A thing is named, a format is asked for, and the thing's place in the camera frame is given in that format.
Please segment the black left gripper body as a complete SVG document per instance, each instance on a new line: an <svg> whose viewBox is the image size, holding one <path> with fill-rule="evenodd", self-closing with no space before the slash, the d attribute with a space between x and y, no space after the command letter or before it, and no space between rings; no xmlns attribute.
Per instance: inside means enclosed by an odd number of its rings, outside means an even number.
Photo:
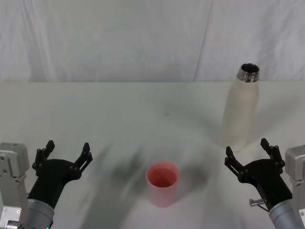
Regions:
<svg viewBox="0 0 305 229"><path fill-rule="evenodd" d="M67 160L35 162L32 168L36 171L37 180L28 199L42 201L52 208L56 207L65 185L80 178L79 168Z"/></svg>

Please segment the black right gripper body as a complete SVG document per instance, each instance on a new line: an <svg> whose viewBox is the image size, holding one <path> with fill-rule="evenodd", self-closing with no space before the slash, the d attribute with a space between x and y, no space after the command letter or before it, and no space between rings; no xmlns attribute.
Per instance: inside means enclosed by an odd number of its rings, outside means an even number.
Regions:
<svg viewBox="0 0 305 229"><path fill-rule="evenodd" d="M238 180L253 185L264 200L268 210L292 198L292 192L281 174L284 160L260 159L245 166L238 166Z"/></svg>

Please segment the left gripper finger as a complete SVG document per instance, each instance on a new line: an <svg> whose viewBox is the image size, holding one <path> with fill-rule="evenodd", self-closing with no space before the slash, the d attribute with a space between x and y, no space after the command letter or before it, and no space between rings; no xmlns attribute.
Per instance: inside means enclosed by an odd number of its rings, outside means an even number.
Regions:
<svg viewBox="0 0 305 229"><path fill-rule="evenodd" d="M43 167L43 164L47 161L50 153L54 150L55 144L53 140L49 140L45 148L37 149L35 162L32 164L34 170L39 170Z"/></svg>
<svg viewBox="0 0 305 229"><path fill-rule="evenodd" d="M92 154L90 152L89 143L85 143L82 149L81 155L71 166L71 174L73 178L80 178L82 172L89 165L89 163L93 160Z"/></svg>

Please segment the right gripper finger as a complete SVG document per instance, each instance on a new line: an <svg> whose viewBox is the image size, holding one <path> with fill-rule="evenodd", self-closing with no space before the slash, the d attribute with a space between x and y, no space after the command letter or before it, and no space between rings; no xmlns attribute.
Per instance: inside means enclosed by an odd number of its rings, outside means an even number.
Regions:
<svg viewBox="0 0 305 229"><path fill-rule="evenodd" d="M266 138L261 139L260 143L263 150L269 155L270 159L275 163L276 166L284 167L285 162L282 159L278 146L271 146Z"/></svg>
<svg viewBox="0 0 305 229"><path fill-rule="evenodd" d="M229 146L226 147L226 158L224 165L227 166L237 176L239 182L247 183L248 169L236 160L233 151Z"/></svg>

